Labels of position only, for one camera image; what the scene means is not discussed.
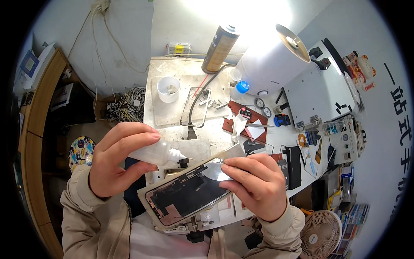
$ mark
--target white machine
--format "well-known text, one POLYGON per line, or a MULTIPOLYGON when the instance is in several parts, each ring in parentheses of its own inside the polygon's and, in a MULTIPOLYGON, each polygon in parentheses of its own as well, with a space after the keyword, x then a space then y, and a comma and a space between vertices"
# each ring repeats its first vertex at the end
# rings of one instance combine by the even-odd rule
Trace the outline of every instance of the white machine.
POLYGON ((359 94, 352 81, 347 80, 345 63, 329 40, 318 42, 309 55, 311 64, 284 87, 299 131, 359 110, 359 94))
POLYGON ((336 146, 336 165, 359 159, 365 150, 366 134, 361 123, 355 119, 344 119, 344 122, 345 128, 329 136, 331 145, 336 146))
POLYGON ((294 79, 311 62, 301 39, 286 27, 276 24, 252 44, 236 68, 250 85, 247 92, 260 97, 275 93, 294 79))

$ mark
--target fingernail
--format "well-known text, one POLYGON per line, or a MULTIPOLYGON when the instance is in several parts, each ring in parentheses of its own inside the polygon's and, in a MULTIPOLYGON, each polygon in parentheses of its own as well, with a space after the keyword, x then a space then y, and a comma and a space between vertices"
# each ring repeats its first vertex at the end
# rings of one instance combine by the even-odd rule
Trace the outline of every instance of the fingernail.
POLYGON ((151 133, 151 136, 155 139, 160 139, 162 135, 159 133, 151 133))

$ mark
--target person's left hand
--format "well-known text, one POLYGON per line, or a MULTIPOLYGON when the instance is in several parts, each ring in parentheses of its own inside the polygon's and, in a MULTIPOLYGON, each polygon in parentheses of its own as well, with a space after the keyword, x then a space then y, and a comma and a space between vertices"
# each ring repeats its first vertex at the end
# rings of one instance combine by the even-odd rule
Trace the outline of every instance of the person's left hand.
POLYGON ((146 172, 158 171, 156 165, 140 161, 127 170, 118 164, 137 149, 159 141, 156 129, 140 122, 121 122, 95 146, 89 187, 99 198, 121 193, 146 172))

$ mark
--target blue bottle cap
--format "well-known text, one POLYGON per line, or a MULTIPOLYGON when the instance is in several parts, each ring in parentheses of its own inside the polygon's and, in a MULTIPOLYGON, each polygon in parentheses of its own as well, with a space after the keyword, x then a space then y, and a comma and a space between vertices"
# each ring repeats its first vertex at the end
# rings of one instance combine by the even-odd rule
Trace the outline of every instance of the blue bottle cap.
POLYGON ((247 83, 246 81, 240 81, 236 84, 236 89, 241 94, 246 93, 249 90, 249 88, 250 88, 249 83, 247 83))

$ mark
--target cardboard box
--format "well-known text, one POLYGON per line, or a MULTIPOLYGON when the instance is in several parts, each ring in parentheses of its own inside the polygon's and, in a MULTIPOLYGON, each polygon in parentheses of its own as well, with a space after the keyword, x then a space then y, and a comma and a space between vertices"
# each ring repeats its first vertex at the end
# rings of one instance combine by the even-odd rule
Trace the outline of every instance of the cardboard box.
POLYGON ((119 123, 119 121, 112 121, 109 122, 108 120, 102 118, 102 111, 106 109, 106 105, 108 103, 113 103, 115 101, 115 98, 113 95, 107 96, 107 97, 102 97, 100 94, 97 94, 95 99, 94 99, 94 113, 95 113, 95 119, 97 121, 102 122, 105 127, 107 127, 108 129, 112 129, 113 127, 115 127, 116 124, 119 123))

